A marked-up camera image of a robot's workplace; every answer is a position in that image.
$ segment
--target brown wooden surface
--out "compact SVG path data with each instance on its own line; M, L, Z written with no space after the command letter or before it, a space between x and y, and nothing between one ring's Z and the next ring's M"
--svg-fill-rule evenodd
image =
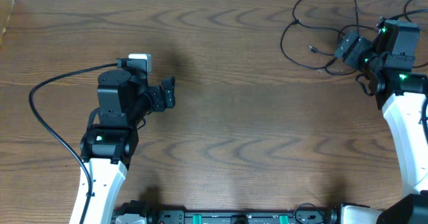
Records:
M11 16L14 0L0 0L0 46Z
M383 209L397 202L397 156L375 99L354 76L299 68L281 54L296 1L16 0L0 49L0 223L67 223L76 198L79 168L34 118L30 89L140 52L153 56L152 84L176 75L177 106L147 118L117 205L292 209L350 201ZM358 0L361 23L374 26L405 1ZM341 27L354 23L353 3L307 0L297 16ZM335 41L335 33L293 27L284 45L299 62L320 66L329 58L307 45L333 51ZM426 41L422 33L418 64L428 57ZM348 70L342 62L334 68ZM98 106L100 73L60 80L35 97L76 150Z

